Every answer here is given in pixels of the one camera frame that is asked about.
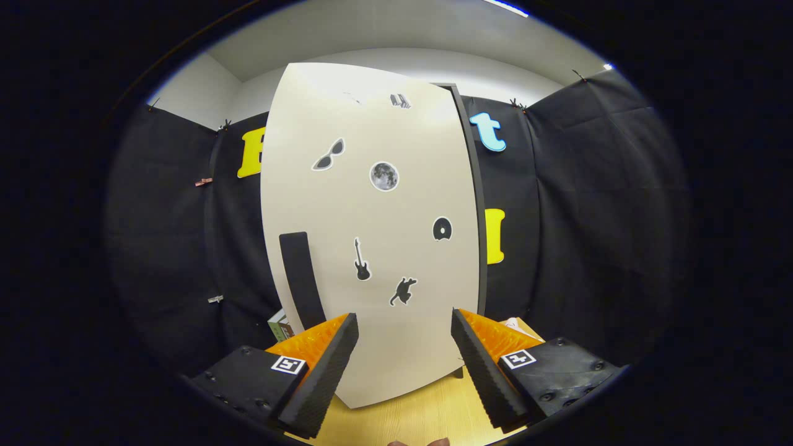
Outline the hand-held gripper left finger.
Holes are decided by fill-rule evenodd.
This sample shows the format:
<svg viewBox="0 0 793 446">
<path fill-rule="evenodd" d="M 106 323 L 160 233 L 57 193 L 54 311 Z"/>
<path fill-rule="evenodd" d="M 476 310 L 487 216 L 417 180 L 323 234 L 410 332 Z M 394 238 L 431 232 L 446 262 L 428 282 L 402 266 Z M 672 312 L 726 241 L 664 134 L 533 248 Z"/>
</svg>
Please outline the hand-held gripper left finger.
<svg viewBox="0 0 793 446">
<path fill-rule="evenodd" d="M 252 429 L 311 439 L 358 339 L 357 316 L 345 313 L 270 348 L 236 348 L 186 384 Z"/>
</svg>

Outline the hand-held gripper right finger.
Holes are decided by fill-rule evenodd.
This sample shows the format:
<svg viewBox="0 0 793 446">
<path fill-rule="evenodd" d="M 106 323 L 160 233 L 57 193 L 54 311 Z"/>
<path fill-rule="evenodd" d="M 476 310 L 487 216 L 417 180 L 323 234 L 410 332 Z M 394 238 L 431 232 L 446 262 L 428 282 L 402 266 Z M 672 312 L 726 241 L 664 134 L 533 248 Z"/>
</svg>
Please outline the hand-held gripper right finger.
<svg viewBox="0 0 793 446">
<path fill-rule="evenodd" d="M 505 434 L 550 426 L 623 375 L 571 339 L 540 341 L 463 308 L 452 310 L 450 334 L 490 423 Z"/>
</svg>

